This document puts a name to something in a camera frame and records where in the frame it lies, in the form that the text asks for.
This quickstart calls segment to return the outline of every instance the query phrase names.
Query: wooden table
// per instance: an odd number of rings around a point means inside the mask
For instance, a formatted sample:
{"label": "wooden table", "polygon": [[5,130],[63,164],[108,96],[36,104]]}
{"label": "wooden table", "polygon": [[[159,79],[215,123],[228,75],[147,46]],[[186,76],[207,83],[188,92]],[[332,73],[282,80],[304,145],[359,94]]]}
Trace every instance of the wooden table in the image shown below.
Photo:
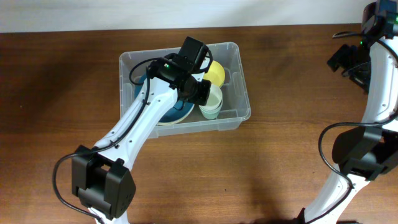
{"label": "wooden table", "polygon": [[[125,51],[181,46],[187,35],[239,45],[252,109],[234,131],[148,140],[132,170],[132,223],[249,223],[291,219],[317,196],[330,171],[320,131],[360,121],[364,92],[326,61],[359,25],[107,30],[0,34],[0,223],[94,223],[55,197],[55,161],[92,146],[119,119],[118,58]],[[331,154],[336,135],[324,140]],[[398,220],[398,170],[377,178],[341,217]],[[58,173],[71,194],[70,161]]]}

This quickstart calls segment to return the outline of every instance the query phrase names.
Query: white wall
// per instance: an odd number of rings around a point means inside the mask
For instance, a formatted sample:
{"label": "white wall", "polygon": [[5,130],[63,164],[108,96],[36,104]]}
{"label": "white wall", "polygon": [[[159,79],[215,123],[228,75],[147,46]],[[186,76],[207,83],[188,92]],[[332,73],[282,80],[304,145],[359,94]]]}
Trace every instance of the white wall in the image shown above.
{"label": "white wall", "polygon": [[361,22],[375,0],[0,0],[0,32]]}

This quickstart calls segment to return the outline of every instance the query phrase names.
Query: plastic storage container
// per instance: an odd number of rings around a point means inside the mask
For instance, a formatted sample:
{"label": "plastic storage container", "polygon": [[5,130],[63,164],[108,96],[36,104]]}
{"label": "plastic storage container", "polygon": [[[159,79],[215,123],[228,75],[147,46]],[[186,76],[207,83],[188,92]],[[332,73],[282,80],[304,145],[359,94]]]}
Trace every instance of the plastic storage container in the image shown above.
{"label": "plastic storage container", "polygon": [[[149,138],[159,136],[194,133],[199,131],[231,130],[236,129],[251,115],[251,108],[244,81],[243,68],[239,48],[235,43],[221,43],[207,45],[213,59],[219,62],[225,70],[225,81],[221,87],[223,91],[223,106],[218,117],[207,120],[203,117],[200,109],[195,105],[193,111],[181,123],[156,126]],[[129,81],[129,72],[139,62],[154,57],[164,57],[169,53],[178,53],[180,47],[173,49],[145,50],[137,52],[124,52],[119,59],[120,66],[120,116],[127,111],[134,101],[135,86]],[[150,62],[141,65],[134,71],[133,80],[138,82],[145,73],[146,66]]]}

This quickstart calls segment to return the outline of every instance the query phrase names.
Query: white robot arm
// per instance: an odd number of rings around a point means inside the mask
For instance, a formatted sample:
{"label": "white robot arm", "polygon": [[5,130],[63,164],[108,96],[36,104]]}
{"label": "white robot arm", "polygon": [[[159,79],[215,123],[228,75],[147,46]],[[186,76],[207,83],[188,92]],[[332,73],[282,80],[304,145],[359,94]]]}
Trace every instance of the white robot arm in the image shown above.
{"label": "white robot arm", "polygon": [[[136,83],[143,85],[140,93],[115,127],[93,149],[79,146],[76,153],[61,158],[54,168],[57,197],[66,206],[96,218],[97,223],[128,224],[126,210],[136,191],[130,171],[142,145],[177,100],[205,105],[210,93],[211,82],[202,78],[213,57],[205,44],[187,37],[178,54],[150,60],[153,62],[147,68],[146,81]],[[70,157],[72,193],[90,213],[70,205],[58,192],[58,166]]]}
{"label": "white robot arm", "polygon": [[[334,71],[339,66],[346,68],[343,74],[348,73],[350,79],[369,91],[362,123],[383,125],[360,126],[338,136],[333,146],[334,168],[349,178],[353,188],[346,178],[332,172],[319,196],[302,210],[297,223],[336,223],[363,187],[398,164],[398,61],[395,53],[398,52],[398,38],[395,37],[397,5],[395,1],[378,1],[370,4],[365,13],[362,34],[341,34],[341,37],[363,37],[359,49],[343,46],[328,64]],[[389,26],[388,21],[391,19],[394,23]],[[371,63],[367,63],[369,58],[366,55],[370,56]],[[369,65],[371,78],[366,76]]]}

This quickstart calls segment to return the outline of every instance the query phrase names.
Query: blue plate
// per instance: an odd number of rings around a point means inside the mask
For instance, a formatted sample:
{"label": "blue plate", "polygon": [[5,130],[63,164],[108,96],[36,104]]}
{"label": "blue plate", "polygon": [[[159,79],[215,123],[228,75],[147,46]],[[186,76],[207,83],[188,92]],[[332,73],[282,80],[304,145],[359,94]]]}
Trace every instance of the blue plate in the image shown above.
{"label": "blue plate", "polygon": [[[147,75],[141,76],[141,78],[139,79],[139,83],[143,83],[146,78],[147,78]],[[136,86],[136,88],[134,90],[134,98],[137,98],[139,92],[141,91],[141,88],[142,88],[142,86]],[[160,119],[159,122],[160,123],[171,123],[171,122],[177,121],[177,120],[181,119],[182,117],[184,117],[189,112],[191,112],[191,109],[194,106],[193,103],[185,103],[185,106],[182,110],[180,110],[180,111],[177,110],[177,109],[180,109],[182,107],[182,105],[183,105],[182,100],[178,100],[176,102],[176,104],[174,104],[175,108],[169,109],[169,111],[163,115],[163,117]]]}

